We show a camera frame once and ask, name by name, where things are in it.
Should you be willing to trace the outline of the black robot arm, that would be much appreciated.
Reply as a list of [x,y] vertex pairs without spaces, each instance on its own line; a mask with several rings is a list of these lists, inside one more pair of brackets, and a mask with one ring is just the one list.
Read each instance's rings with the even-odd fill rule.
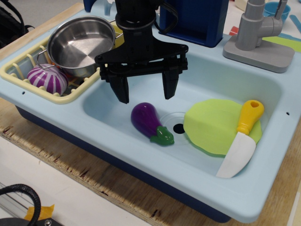
[[110,84],[120,102],[127,104],[128,77],[161,73],[165,99],[172,98],[179,74],[188,68],[189,48],[156,39],[152,27],[159,28],[156,10],[163,7],[174,16],[174,21],[160,32],[169,32],[178,22],[176,9],[163,0],[117,0],[115,4],[115,20],[123,32],[124,43],[95,57],[102,80]]

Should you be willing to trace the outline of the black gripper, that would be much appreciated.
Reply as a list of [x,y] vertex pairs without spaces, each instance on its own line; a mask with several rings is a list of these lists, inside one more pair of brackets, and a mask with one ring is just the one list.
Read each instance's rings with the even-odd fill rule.
[[116,23],[124,42],[95,57],[102,80],[109,81],[117,99],[129,103],[127,77],[162,73],[165,99],[175,95],[179,74],[188,69],[185,44],[166,42],[153,35],[152,23],[126,26]]

